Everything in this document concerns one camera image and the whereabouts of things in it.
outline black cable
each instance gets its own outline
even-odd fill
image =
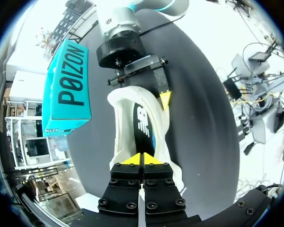
[[[172,23],[174,23],[174,22],[176,22],[176,21],[182,19],[184,16],[185,16],[185,14],[182,15],[182,16],[180,16],[180,17],[177,18],[177,19],[171,20],[171,21],[169,21],[169,22],[167,22],[167,23],[164,23],[164,24],[162,24],[162,25],[158,25],[158,26],[155,26],[155,27],[153,27],[153,28],[151,28],[151,29],[149,29],[149,30],[146,30],[145,32],[140,33],[140,36],[146,35],[147,33],[151,32],[151,31],[153,31],[153,30],[156,30],[157,28],[161,28],[161,27],[164,27],[164,26],[166,26],[166,25],[172,24]]]
[[[237,10],[238,10],[238,12],[239,12],[240,16],[242,17],[242,19],[243,19],[244,23],[246,24],[246,26],[248,27],[248,29],[249,29],[249,30],[250,30],[250,32],[252,33],[252,35],[256,38],[256,40],[257,40],[259,43],[261,43],[261,42],[258,40],[258,38],[256,37],[256,35],[253,33],[253,31],[250,29],[250,27],[248,26],[248,24],[246,23],[246,21],[245,21],[244,17],[242,16],[242,14],[241,14],[240,10],[239,10],[238,8],[237,8]]]
[[[282,184],[272,184],[272,185],[267,186],[264,189],[262,189],[262,192],[267,191],[270,188],[276,188],[276,187],[283,187],[283,185]]]

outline white shelving unit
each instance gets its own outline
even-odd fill
[[[10,123],[7,135],[10,136],[11,152],[13,153],[16,170],[44,168],[70,161],[70,158],[66,158],[63,152],[56,155],[56,148],[51,145],[51,138],[37,136],[36,121],[41,121],[42,117],[35,116],[36,111],[33,110],[36,110],[40,104],[42,104],[40,101],[7,102],[8,108],[5,120]],[[29,135],[23,129],[25,125],[26,128],[30,128]],[[29,140],[46,140],[48,154],[30,157],[26,148]]]

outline cable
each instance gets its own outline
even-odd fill
[[[240,16],[242,17],[242,19],[243,19],[243,21],[244,21],[244,23],[246,24],[246,26],[248,27],[248,29],[250,30],[250,32],[252,33],[252,35],[256,38],[256,40],[260,43],[260,41],[258,40],[258,38],[256,37],[256,35],[253,33],[253,31],[250,29],[250,27],[248,26],[248,24],[247,24],[247,22],[245,21],[245,19],[244,19],[244,17],[242,16],[242,14],[241,14],[241,12],[240,12],[240,10],[237,8],[237,10],[238,10],[238,12],[239,12],[239,14],[240,14]]]
[[[182,16],[180,16],[180,17],[177,18],[177,19],[171,20],[171,21],[169,21],[169,22],[167,22],[167,23],[164,23],[164,24],[162,24],[162,25],[158,25],[158,26],[155,26],[155,27],[153,27],[153,28],[151,28],[151,29],[149,29],[149,30],[146,30],[145,32],[140,33],[140,36],[146,35],[146,34],[148,34],[149,32],[151,32],[151,31],[153,31],[153,30],[156,30],[157,28],[161,28],[161,27],[164,27],[164,26],[166,26],[166,25],[172,24],[172,23],[174,23],[174,22],[176,22],[176,21],[182,19],[184,16],[185,16],[185,14],[182,15]]]
[[[245,50],[246,50],[246,48],[247,47],[249,47],[250,45],[255,45],[255,44],[260,44],[260,45],[265,45],[265,46],[268,46],[268,47],[270,47],[271,45],[268,45],[268,44],[265,44],[265,43],[261,43],[259,40],[258,40],[258,42],[257,43],[249,43],[249,44],[247,44],[245,47],[244,47],[244,49],[243,49],[243,53],[242,53],[242,58],[243,58],[243,62],[244,62],[244,65],[245,65],[245,67],[251,72],[251,74],[254,74],[254,75],[256,75],[253,71],[254,71],[254,69],[253,70],[250,70],[250,68],[247,66],[247,64],[246,64],[246,62],[245,62],[245,58],[244,58],[244,52],[245,52]]]
[[[279,78],[282,78],[282,77],[284,77],[284,74],[279,74],[279,76],[276,77],[276,78],[273,78],[273,79],[270,79],[270,80],[262,80],[261,84],[269,83],[269,82],[271,82],[271,81],[274,81],[274,80],[279,79]]]
[[[283,84],[283,83],[284,83],[284,81],[283,81],[283,82],[281,82],[281,83],[279,83],[278,85],[276,85],[276,86],[274,86],[274,87],[270,88],[268,91],[271,91],[272,89],[276,88],[277,86],[279,86],[279,85],[281,85],[281,84]]]
[[[267,97],[270,96],[270,95],[272,95],[272,93],[269,93],[267,96],[265,96],[261,100],[255,100],[255,101],[243,100],[243,101],[237,101],[237,102],[231,102],[231,103],[260,103],[260,102],[263,102],[265,99],[267,99]]]
[[[267,191],[270,188],[276,188],[276,187],[283,187],[283,185],[282,184],[272,184],[270,186],[267,186],[267,187],[263,188],[261,192],[265,192],[265,191]]]

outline white sneaker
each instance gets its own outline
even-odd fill
[[[149,148],[145,150],[145,147],[136,146],[139,143],[137,136],[144,137],[147,138],[143,140],[145,143],[139,144],[151,143],[154,158],[170,164],[174,172],[173,180],[180,192],[184,188],[182,169],[170,160],[165,141],[169,129],[169,109],[164,111],[160,100],[148,90],[137,86],[115,89],[107,96],[107,100],[115,110],[116,125],[115,150],[109,163],[110,169],[115,163],[122,163],[140,152],[138,149],[149,153]]]

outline screw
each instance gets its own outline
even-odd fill
[[[247,213],[248,215],[253,215],[253,214],[254,214],[254,209],[248,208],[247,211],[246,211],[246,213]]]
[[[244,201],[239,200],[239,201],[237,202],[237,206],[238,206],[238,207],[244,207],[244,205],[245,205],[245,202],[244,202]]]
[[[155,202],[149,202],[147,203],[146,207],[150,210],[154,210],[158,207],[158,205]]]
[[[129,185],[135,185],[135,184],[136,184],[136,181],[135,181],[135,180],[130,180],[130,181],[128,182],[128,184],[129,184]]]
[[[110,179],[110,181],[109,181],[110,183],[117,183],[118,182],[118,180],[116,180],[116,179]]]
[[[106,199],[99,199],[98,204],[99,206],[105,206],[107,205],[108,201]]]
[[[180,207],[184,207],[185,206],[185,200],[184,199],[176,200],[176,204]]]
[[[148,181],[147,181],[147,184],[148,184],[148,185],[154,185],[155,182],[154,182],[154,180],[148,180]]]
[[[137,204],[135,204],[134,202],[129,202],[127,203],[126,207],[130,210],[133,210],[137,207]]]
[[[174,181],[173,181],[171,178],[168,178],[168,179],[165,180],[165,182],[168,183],[168,184],[171,184],[171,183],[173,183]]]

